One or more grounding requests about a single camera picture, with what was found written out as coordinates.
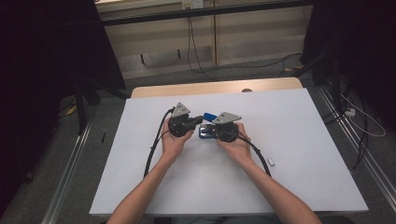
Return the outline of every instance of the wrist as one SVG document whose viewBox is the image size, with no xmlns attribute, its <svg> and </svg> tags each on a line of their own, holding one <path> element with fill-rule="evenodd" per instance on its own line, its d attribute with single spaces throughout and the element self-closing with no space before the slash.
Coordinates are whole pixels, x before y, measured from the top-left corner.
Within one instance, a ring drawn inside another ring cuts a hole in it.
<svg viewBox="0 0 396 224">
<path fill-rule="evenodd" d="M 244 160 L 239 161 L 238 164 L 245 171 L 249 167 L 256 166 L 256 163 L 254 163 L 254 161 L 252 159 L 249 159 L 249 158 L 246 158 Z"/>
<path fill-rule="evenodd" d="M 176 159 L 174 156 L 168 154 L 162 154 L 160 159 L 158 160 L 158 163 L 170 167 L 175 162 L 175 160 Z"/>
</svg>

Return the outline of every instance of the black curtain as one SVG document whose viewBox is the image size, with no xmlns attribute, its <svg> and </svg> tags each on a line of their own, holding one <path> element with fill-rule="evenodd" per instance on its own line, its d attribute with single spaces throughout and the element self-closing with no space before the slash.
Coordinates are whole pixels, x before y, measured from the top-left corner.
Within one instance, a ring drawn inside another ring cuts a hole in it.
<svg viewBox="0 0 396 224">
<path fill-rule="evenodd" d="M 332 75 L 332 59 L 341 74 L 379 117 L 396 130 L 395 3 L 374 0 L 318 0 L 304 41 L 302 63 L 320 53 L 327 57 L 313 69 L 316 84 Z"/>
</svg>

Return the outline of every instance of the finger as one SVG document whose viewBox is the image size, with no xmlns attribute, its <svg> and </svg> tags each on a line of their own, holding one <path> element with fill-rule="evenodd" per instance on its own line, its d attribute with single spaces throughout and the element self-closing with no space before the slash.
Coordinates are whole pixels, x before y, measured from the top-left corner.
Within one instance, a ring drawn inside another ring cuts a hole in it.
<svg viewBox="0 0 396 224">
<path fill-rule="evenodd" d="M 166 119 L 163 122 L 163 130 L 161 131 L 161 133 L 165 133 L 169 130 L 169 119 Z"/>
<path fill-rule="evenodd" d="M 238 125 L 239 132 L 245 137 L 248 137 L 247 131 L 245 130 L 245 125 L 243 123 L 236 123 L 236 125 Z"/>
<path fill-rule="evenodd" d="M 188 139 L 190 139 L 190 138 L 192 137 L 193 134 L 194 134 L 194 130 L 189 130 L 189 131 L 183 136 L 183 138 L 185 138 L 186 141 L 187 141 Z"/>
</svg>

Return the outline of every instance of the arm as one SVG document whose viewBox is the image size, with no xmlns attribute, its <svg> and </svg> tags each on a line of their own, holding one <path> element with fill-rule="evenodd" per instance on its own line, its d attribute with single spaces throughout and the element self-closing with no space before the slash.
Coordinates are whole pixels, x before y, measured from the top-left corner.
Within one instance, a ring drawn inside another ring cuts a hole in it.
<svg viewBox="0 0 396 224">
<path fill-rule="evenodd" d="M 238 123 L 239 132 L 246 134 L 244 125 Z M 240 139 L 231 143 L 221 142 L 229 157 L 249 176 L 264 198 L 274 208 L 282 223 L 320 223 L 314 212 L 297 196 L 288 191 L 257 166 L 250 157 L 250 146 Z"/>
<path fill-rule="evenodd" d="M 163 124 L 163 154 L 146 177 L 120 202 L 107 224 L 139 223 L 149 202 L 160 186 L 166 172 L 181 154 L 184 143 L 193 131 L 182 137 L 174 137 L 168 132 L 168 119 Z"/>
</svg>

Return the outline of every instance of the forearm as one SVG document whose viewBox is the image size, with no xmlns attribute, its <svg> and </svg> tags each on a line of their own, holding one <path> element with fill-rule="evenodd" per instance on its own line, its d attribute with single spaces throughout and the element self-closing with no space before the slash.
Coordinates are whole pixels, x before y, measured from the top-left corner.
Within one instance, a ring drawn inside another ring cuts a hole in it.
<svg viewBox="0 0 396 224">
<path fill-rule="evenodd" d="M 160 186 L 173 162 L 172 159 L 162 156 L 142 182 L 117 206 L 107 223 L 139 223 L 149 206 L 152 196 Z"/>
<path fill-rule="evenodd" d="M 241 167 L 274 208 L 282 223 L 320 223 L 301 199 L 277 183 L 253 161 L 242 162 Z"/>
</svg>

